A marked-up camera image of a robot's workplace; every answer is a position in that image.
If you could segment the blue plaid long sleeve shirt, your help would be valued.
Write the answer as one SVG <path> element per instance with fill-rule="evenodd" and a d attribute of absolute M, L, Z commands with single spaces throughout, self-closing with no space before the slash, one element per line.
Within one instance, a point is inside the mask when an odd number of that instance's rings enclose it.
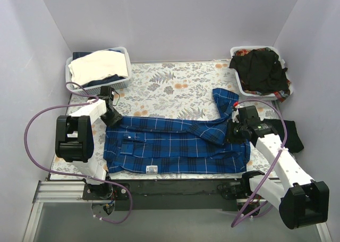
<path fill-rule="evenodd" d="M 212 91 L 220 117 L 211 121 L 125 116 L 106 129 L 103 158 L 109 173 L 127 170 L 147 173 L 241 173 L 247 170 L 248 141 L 226 141 L 228 122 L 239 96 L 229 90 Z"/>

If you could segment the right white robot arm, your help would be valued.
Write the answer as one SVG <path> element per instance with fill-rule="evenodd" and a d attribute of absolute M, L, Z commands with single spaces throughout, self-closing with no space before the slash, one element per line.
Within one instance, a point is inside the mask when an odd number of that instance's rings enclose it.
<path fill-rule="evenodd" d="M 289 229 L 324 223 L 328 219 L 329 188 L 315 181 L 285 148 L 273 126 L 261 121 L 255 106 L 234 104 L 237 114 L 228 123 L 227 142 L 249 141 L 270 164 L 267 173 L 248 171 L 242 174 L 240 191 L 248 198 L 232 226 L 238 225 L 253 212 L 243 214 L 258 195 L 278 209 L 281 220 Z"/>

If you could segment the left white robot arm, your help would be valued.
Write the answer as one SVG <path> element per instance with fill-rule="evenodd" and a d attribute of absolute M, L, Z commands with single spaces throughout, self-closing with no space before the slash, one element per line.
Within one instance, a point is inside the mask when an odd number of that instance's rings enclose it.
<path fill-rule="evenodd" d="M 122 122 L 122 115 L 114 109 L 115 90 L 102 86 L 95 103 L 80 108 L 71 115 L 61 115 L 56 120 L 56 156 L 72 163 L 82 175 L 91 193 L 101 199 L 112 196 L 113 186 L 106 181 L 93 181 L 90 178 L 108 180 L 108 172 L 93 157 L 95 143 L 92 124 L 101 120 L 108 128 L 115 128 Z"/>

